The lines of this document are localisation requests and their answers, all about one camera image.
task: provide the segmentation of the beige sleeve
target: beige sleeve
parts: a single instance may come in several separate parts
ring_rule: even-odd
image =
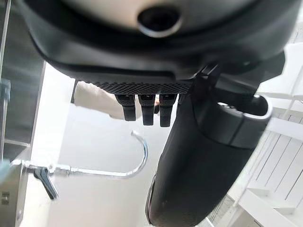
[[[115,95],[93,84],[78,82],[74,93],[74,103],[76,106],[97,110],[110,115],[112,118],[124,120],[123,108],[117,102]],[[142,111],[138,96],[135,97],[135,106],[136,119],[139,119],[142,116]]]

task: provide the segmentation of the black plastic casing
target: black plastic casing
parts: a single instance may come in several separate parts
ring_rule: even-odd
[[[209,62],[242,65],[280,54],[301,0],[258,0],[221,24],[162,39],[95,23],[60,0],[18,2],[37,49],[58,70],[116,95],[152,95],[186,93]]]
[[[255,99],[256,115],[211,99],[196,103],[192,94],[182,101],[147,199],[152,225],[195,226],[225,196],[271,117],[266,99]]]

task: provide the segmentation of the white surface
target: white surface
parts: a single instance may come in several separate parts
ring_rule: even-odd
[[[303,118],[273,118],[252,160],[229,191],[236,199],[260,157],[241,205],[264,227],[303,226]]]
[[[303,125],[294,122],[272,118],[268,124],[267,130],[289,136],[291,138],[303,141]]]
[[[239,205],[264,227],[297,227],[250,190],[245,191]]]
[[[149,146],[149,159],[136,177],[117,180],[98,177],[56,178],[60,198],[51,205],[48,227],[142,227],[146,196],[170,128],[142,119],[125,122],[107,114],[71,105],[59,163],[125,171],[141,159],[141,145],[130,136],[137,130]]]
[[[70,107],[74,80],[46,65],[33,142],[32,160],[56,162]],[[21,227],[45,227],[50,199],[41,182],[28,178]]]

